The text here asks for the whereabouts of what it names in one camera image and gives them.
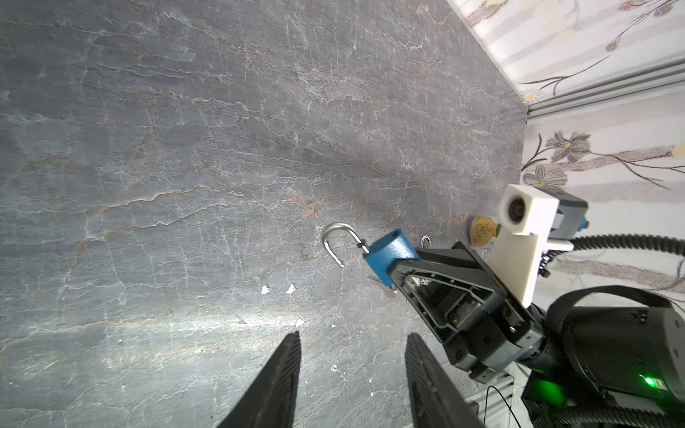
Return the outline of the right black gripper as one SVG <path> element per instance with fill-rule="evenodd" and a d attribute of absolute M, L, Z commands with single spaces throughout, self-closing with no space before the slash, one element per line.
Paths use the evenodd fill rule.
<path fill-rule="evenodd" d="M 524 308 L 488 272 L 483 259 L 462 242 L 451 249 L 417 249 L 421 260 L 398 261 L 390 271 L 442 344 L 449 362 L 478 383 L 488 383 L 512 363 L 550 376 L 557 346 L 547 313 Z"/>

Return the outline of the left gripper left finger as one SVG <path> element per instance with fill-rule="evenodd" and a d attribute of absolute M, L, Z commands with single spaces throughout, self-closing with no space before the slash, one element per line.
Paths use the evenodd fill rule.
<path fill-rule="evenodd" d="M 289 333 L 218 427 L 294 426 L 301 368 L 301 340 Z"/>

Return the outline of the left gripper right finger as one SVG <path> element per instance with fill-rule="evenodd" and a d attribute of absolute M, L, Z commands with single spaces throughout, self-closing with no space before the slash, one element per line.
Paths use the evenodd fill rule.
<path fill-rule="evenodd" d="M 483 428 L 418 333 L 407 338 L 405 365 L 414 427 Z"/>

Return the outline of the blue padlock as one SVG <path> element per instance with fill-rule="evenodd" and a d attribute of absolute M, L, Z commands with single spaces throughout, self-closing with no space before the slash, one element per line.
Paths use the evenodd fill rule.
<path fill-rule="evenodd" d="M 329 236 L 335 231 L 347 232 L 353 238 L 356 246 L 362 250 L 367 265 L 386 286 L 394 286 L 389 272 L 397 261 L 419 259 L 417 252 L 400 229 L 392 231 L 372 244 L 367 244 L 351 225 L 334 222 L 322 230 L 320 240 L 328 255 L 341 268 L 345 267 L 344 262 L 335 254 L 329 242 Z"/>

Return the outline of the silver key set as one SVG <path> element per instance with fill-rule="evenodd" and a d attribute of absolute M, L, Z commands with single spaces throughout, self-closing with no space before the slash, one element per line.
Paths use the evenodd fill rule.
<path fill-rule="evenodd" d="M 397 291 L 394 289 L 394 287 L 391 286 L 386 286 L 385 283 L 379 279 L 377 276 L 369 275 L 367 278 L 372 281 L 375 285 L 379 287 L 379 289 L 383 292 L 383 294 L 387 298 L 395 298 L 397 296 Z"/>

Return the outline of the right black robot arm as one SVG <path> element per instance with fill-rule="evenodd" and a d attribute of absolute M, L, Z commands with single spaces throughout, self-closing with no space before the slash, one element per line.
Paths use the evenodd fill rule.
<path fill-rule="evenodd" d="M 401 230 L 367 263 L 425 321 L 451 365 L 487 383 L 517 363 L 536 427 L 681 427 L 684 320 L 667 298 L 622 285 L 569 292 L 547 310 L 524 306 L 464 244 L 415 249 Z M 588 307 L 596 292 L 626 307 Z"/>

